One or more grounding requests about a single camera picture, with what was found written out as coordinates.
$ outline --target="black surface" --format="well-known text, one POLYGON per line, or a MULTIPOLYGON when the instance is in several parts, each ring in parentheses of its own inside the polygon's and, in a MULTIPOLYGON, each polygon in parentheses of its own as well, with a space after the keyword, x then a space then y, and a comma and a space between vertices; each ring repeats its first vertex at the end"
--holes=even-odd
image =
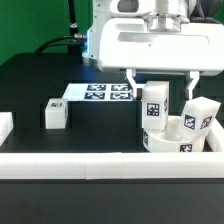
MULTIPOLYGON (((72 103, 66 129, 45 130, 48 99, 61 97, 68 83, 124 81, 122 73, 102 74, 75 61, 67 55, 22 54, 0 67, 0 111, 13 111, 15 121, 1 152, 143 151, 137 102, 72 103)), ((138 82, 148 79, 138 76, 138 82)), ((170 113, 179 115, 184 77, 160 79, 169 79, 170 113)), ((195 94, 223 102, 222 86, 222 76, 203 78, 195 94)), ((0 223, 223 224, 223 184, 223 179, 1 180, 0 223)))
MULTIPOLYGON (((140 74, 137 82, 158 78, 170 82, 169 114, 180 115, 185 77, 140 74)), ((15 125, 1 152, 143 152, 139 101, 70 102, 66 129, 45 129, 48 100, 61 98, 69 83, 124 82, 123 72, 102 73, 96 67, 81 65, 78 56, 14 56, 0 67, 0 111, 13 112, 15 125)), ((223 92, 223 82, 217 78, 202 79, 201 83, 195 94, 207 92, 211 98, 212 91, 223 92)))

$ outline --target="white block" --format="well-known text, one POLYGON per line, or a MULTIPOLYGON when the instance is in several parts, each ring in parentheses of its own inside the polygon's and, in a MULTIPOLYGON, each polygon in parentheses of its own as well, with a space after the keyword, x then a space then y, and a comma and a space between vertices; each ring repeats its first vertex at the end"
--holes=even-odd
POLYGON ((179 134, 180 117, 169 116, 167 127, 161 132, 144 129, 143 145, 149 152, 202 152, 204 136, 189 140, 179 134))
POLYGON ((205 137, 220 105, 219 102, 205 97, 187 101, 181 115, 180 135, 189 139, 205 137))
POLYGON ((68 118, 68 102, 66 99, 50 99, 45 109, 46 129, 65 128, 68 118))
POLYGON ((224 129, 216 119, 211 125, 206 141, 213 152, 224 152, 224 129))
POLYGON ((169 110, 169 82, 149 81, 142 91, 142 127, 164 130, 169 110))
POLYGON ((0 146, 13 129, 12 113, 0 113, 0 146))

